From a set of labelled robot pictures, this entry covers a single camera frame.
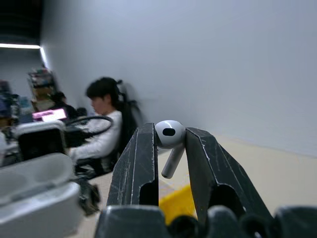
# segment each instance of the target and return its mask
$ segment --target laptop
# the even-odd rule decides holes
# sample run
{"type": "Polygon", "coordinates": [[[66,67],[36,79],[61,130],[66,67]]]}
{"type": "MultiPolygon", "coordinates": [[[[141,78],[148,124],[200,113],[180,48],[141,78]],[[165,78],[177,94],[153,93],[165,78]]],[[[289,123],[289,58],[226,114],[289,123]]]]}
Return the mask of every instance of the laptop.
{"type": "Polygon", "coordinates": [[[32,113],[33,121],[53,121],[53,120],[61,120],[65,121],[68,119],[67,113],[64,108],[47,110],[39,113],[32,113]]]}

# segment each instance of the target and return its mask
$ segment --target black hair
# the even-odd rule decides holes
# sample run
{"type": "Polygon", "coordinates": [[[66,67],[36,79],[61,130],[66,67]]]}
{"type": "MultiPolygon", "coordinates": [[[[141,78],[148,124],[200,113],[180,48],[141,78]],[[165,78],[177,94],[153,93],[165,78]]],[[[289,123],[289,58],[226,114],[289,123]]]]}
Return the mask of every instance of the black hair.
{"type": "Polygon", "coordinates": [[[51,100],[54,103],[60,103],[63,101],[63,99],[66,98],[65,94],[63,92],[56,92],[53,95],[51,95],[51,100]]]}
{"type": "Polygon", "coordinates": [[[111,97],[111,104],[114,107],[117,107],[119,90],[117,87],[117,82],[110,77],[102,77],[96,80],[95,82],[91,83],[86,90],[86,96],[90,99],[104,98],[108,94],[111,97]]]}
{"type": "Polygon", "coordinates": [[[76,111],[79,117],[86,117],[88,115],[86,108],[77,108],[76,111]]]}

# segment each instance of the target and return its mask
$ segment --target ceiling light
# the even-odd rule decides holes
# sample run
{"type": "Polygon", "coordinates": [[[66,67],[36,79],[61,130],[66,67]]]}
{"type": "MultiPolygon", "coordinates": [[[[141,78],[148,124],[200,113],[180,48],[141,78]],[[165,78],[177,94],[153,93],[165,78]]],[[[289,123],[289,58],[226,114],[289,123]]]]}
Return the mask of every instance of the ceiling light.
{"type": "Polygon", "coordinates": [[[16,45],[16,44],[0,44],[2,48],[19,48],[19,49],[39,49],[40,46],[36,45],[16,45]]]}

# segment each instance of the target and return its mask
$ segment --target earbud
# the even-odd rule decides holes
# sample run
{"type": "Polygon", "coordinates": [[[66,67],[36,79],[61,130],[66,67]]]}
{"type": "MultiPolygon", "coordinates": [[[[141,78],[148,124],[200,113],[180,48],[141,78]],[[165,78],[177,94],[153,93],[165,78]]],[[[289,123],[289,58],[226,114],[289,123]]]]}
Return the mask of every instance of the earbud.
{"type": "Polygon", "coordinates": [[[175,120],[164,120],[155,125],[158,147],[172,149],[163,168],[162,176],[170,179],[173,177],[185,151],[186,128],[175,120]]]}

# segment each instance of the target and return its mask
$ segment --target white wall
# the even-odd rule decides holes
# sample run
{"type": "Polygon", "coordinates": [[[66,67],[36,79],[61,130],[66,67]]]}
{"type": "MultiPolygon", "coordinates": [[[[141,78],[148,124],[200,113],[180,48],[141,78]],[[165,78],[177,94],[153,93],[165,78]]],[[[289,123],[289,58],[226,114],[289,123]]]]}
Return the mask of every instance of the white wall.
{"type": "Polygon", "coordinates": [[[315,0],[48,0],[42,45],[73,103],[112,76],[148,121],[316,156],[316,22],[315,0]]]}
{"type": "Polygon", "coordinates": [[[13,93],[31,99],[27,73],[41,66],[39,50],[0,48],[0,80],[8,81],[13,93]]]}

